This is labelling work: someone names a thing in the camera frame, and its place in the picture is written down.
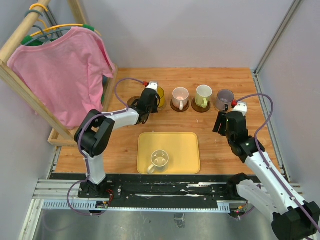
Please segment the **light woven rattan coaster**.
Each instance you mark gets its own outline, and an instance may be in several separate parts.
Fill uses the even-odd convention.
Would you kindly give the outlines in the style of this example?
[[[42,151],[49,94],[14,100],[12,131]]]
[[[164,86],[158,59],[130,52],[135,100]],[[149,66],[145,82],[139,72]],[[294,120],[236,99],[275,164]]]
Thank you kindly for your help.
[[[159,112],[159,111],[162,111],[162,110],[164,110],[166,108],[166,106],[165,105],[163,105],[163,106],[161,106],[161,107],[158,107],[157,108],[157,111]]]

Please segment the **yellow transparent cup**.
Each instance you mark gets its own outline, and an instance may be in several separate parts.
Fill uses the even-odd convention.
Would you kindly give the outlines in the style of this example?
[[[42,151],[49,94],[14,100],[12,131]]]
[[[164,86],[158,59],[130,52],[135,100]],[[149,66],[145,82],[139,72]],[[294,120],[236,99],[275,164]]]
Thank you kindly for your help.
[[[165,91],[161,87],[158,87],[157,88],[157,93],[159,95],[158,108],[160,109],[165,105]]]

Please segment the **dark brown coaster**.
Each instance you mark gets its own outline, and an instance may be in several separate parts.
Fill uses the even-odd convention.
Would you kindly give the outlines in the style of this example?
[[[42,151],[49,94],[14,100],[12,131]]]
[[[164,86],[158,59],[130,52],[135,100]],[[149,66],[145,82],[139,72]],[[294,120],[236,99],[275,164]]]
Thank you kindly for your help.
[[[173,104],[173,100],[170,101],[170,107],[176,111],[176,112],[185,112],[186,110],[188,110],[188,108],[190,107],[190,101],[188,100],[186,105],[183,107],[182,110],[180,110],[178,107],[176,107],[174,104]]]
[[[131,97],[128,101],[127,101],[127,105],[128,105],[128,112],[132,112],[132,111],[139,111],[138,105],[139,105],[139,101],[140,101],[140,97],[139,96],[134,96]]]
[[[196,104],[196,101],[195,101],[195,98],[192,99],[192,102],[191,102],[191,106],[193,108],[194,111],[198,112],[198,113],[205,113],[205,112],[208,112],[211,108],[211,102],[209,101],[207,103],[207,106],[206,107],[201,107],[201,106],[198,106]]]

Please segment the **purple transparent cup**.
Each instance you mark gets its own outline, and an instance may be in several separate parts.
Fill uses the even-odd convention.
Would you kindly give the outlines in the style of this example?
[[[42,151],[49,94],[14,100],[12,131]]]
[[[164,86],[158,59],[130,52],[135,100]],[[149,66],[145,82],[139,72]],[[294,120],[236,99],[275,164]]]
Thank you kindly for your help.
[[[215,100],[215,108],[221,112],[228,112],[231,109],[231,104],[235,99],[234,93],[228,89],[222,89],[217,93]]]

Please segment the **pink mug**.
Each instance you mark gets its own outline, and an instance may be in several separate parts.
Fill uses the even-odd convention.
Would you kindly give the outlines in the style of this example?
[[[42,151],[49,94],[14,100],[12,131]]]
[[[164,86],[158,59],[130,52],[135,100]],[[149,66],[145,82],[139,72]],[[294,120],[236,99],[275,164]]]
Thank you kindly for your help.
[[[189,91],[184,87],[177,87],[172,92],[173,104],[180,110],[187,104],[189,100]]]

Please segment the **white mug green handle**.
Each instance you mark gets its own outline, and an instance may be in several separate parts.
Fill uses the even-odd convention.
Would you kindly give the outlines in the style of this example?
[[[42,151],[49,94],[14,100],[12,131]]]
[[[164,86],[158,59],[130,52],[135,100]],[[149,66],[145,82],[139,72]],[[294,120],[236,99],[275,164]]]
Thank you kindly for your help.
[[[209,104],[213,90],[208,85],[200,85],[196,88],[195,104],[201,108],[206,108]]]

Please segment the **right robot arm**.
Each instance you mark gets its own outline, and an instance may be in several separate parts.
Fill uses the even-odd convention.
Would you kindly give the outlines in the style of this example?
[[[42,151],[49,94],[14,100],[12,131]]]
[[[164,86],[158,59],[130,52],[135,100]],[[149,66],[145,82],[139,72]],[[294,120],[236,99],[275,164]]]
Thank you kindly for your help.
[[[243,113],[220,111],[213,132],[226,137],[232,153],[255,173],[265,188],[260,189],[246,174],[239,173],[227,182],[230,199],[249,201],[270,220],[279,240],[307,239],[320,231],[319,206],[306,201],[280,174],[263,145],[249,135]]]

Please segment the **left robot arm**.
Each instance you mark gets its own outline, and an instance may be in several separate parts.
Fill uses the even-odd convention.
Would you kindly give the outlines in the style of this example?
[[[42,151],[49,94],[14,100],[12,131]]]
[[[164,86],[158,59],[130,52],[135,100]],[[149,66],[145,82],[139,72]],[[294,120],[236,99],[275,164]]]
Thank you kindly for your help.
[[[89,191],[96,198],[107,193],[103,182],[106,173],[103,170],[103,152],[106,150],[114,130],[145,124],[149,115],[158,112],[160,97],[157,89],[146,87],[140,98],[129,107],[114,111],[100,112],[92,109],[78,128],[74,140],[83,155],[86,165],[86,177],[91,183]]]

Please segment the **yellow plastic tray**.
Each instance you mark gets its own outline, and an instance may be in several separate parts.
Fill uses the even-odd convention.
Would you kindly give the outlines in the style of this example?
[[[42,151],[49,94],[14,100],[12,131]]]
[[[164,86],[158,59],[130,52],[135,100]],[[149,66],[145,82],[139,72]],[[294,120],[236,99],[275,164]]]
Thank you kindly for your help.
[[[161,170],[152,163],[162,157]],[[193,132],[147,132],[138,138],[137,171],[140,174],[194,175],[201,169],[198,136]]]

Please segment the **beige smiley mug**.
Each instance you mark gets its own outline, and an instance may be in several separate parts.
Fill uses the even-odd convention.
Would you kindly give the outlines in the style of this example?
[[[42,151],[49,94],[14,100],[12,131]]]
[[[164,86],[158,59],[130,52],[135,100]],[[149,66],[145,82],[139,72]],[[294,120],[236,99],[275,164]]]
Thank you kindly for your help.
[[[156,150],[151,155],[151,165],[147,168],[147,174],[165,172],[169,166],[169,155],[164,150]]]

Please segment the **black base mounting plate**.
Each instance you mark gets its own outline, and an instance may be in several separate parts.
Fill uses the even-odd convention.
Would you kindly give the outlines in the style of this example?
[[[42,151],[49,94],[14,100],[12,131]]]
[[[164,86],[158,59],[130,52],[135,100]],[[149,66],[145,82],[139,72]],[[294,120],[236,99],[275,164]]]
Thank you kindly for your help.
[[[82,182],[79,198],[112,198],[111,206],[134,209],[213,209],[240,201],[232,175],[108,174],[98,185]]]

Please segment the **pink t-shirt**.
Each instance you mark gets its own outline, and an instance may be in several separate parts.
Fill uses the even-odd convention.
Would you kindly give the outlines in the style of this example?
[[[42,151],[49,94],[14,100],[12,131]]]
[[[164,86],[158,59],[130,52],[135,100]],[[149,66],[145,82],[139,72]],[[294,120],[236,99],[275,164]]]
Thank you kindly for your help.
[[[84,27],[51,43],[21,45],[7,66],[67,129],[80,126],[90,110],[103,109],[103,78],[115,70],[102,38]]]

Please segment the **grey clothes hanger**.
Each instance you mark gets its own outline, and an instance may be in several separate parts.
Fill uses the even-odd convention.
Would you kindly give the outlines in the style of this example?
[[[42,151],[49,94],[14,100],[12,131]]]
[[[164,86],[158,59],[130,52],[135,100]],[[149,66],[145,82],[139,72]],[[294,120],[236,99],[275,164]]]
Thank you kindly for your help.
[[[50,43],[57,40],[58,38],[61,38],[63,36],[63,32],[69,31],[71,29],[71,27],[68,26],[56,27],[50,30],[44,30],[38,25],[33,25],[32,27],[39,29],[40,33],[34,36],[27,35],[21,41],[21,45],[29,47],[41,46],[43,44]]]

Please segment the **yellow clothes hanger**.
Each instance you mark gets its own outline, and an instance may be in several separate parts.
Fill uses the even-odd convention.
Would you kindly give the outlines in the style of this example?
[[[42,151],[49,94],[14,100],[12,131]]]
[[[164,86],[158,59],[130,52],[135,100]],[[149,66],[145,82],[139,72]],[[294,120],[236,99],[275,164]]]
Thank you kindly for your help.
[[[75,15],[76,20],[79,20],[79,23],[67,23],[67,24],[52,25],[51,27],[47,27],[46,23],[42,19],[38,18],[36,21],[43,23],[45,28],[41,28],[34,25],[33,28],[38,28],[39,31],[31,34],[30,36],[34,37],[36,35],[41,35],[42,37],[44,37],[45,34],[52,35],[53,33],[58,33],[61,31],[68,30],[71,27],[82,27],[95,32],[101,37],[102,35],[94,27],[87,24],[80,2],[78,0],[68,0],[68,3],[71,8],[72,14]],[[43,16],[42,12],[35,9],[37,7],[42,8],[45,14],[51,14],[49,5],[45,6],[37,2],[30,6],[29,10],[25,13],[25,17],[27,17],[30,13],[36,13],[38,16]]]

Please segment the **wooden clothes rack frame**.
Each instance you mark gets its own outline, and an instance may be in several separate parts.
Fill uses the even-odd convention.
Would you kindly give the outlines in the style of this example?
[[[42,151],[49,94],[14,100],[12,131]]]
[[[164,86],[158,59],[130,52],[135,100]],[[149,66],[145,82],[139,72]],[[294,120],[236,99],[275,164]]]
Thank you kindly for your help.
[[[2,47],[0,77],[60,135],[56,146],[76,147],[76,131],[91,108],[105,108],[118,69],[101,36],[80,22],[53,42],[23,45],[48,4],[38,1]]]

